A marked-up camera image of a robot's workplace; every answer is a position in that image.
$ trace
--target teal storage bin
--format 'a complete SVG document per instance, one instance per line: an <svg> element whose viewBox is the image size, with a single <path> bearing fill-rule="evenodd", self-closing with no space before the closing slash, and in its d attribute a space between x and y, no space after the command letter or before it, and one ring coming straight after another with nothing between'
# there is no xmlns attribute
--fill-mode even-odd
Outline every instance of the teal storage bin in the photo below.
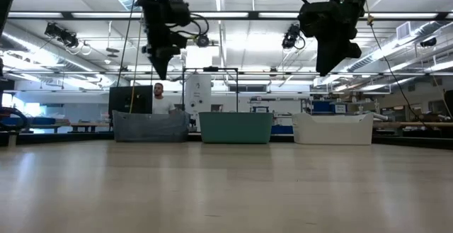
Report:
<svg viewBox="0 0 453 233"><path fill-rule="evenodd" d="M201 137L205 143L267 144L272 113L200 113Z"/></svg>

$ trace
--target gray storage bin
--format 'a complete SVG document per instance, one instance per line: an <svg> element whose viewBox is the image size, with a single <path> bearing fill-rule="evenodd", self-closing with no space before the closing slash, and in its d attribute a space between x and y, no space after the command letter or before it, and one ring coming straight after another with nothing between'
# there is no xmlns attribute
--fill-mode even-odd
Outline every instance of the gray storage bin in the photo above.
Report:
<svg viewBox="0 0 453 233"><path fill-rule="evenodd" d="M116 142L185 142L190 115L121 113L113 111L113 131Z"/></svg>

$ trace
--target man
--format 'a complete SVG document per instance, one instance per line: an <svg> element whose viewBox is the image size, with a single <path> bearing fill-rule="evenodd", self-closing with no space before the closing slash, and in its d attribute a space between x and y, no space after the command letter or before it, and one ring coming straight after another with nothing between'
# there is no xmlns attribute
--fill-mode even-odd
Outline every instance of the man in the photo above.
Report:
<svg viewBox="0 0 453 233"><path fill-rule="evenodd" d="M162 96L164 85L161 83L154 84L153 114L175 113L175 105Z"/></svg>

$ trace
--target t-shirt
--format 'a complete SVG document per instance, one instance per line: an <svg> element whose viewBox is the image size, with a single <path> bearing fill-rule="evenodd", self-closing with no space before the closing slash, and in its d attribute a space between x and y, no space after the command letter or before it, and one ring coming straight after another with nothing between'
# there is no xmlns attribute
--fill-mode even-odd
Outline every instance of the t-shirt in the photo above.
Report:
<svg viewBox="0 0 453 233"><path fill-rule="evenodd" d="M175 110L175 105L165 98L153 99L153 114L169 114L171 110Z"/></svg>

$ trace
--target white storage bin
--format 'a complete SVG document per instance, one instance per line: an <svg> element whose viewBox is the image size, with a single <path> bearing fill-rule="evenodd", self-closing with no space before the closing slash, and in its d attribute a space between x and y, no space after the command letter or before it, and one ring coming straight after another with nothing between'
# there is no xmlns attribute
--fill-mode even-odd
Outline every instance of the white storage bin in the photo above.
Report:
<svg viewBox="0 0 453 233"><path fill-rule="evenodd" d="M298 144L370 145L373 115L292 116L294 141Z"/></svg>

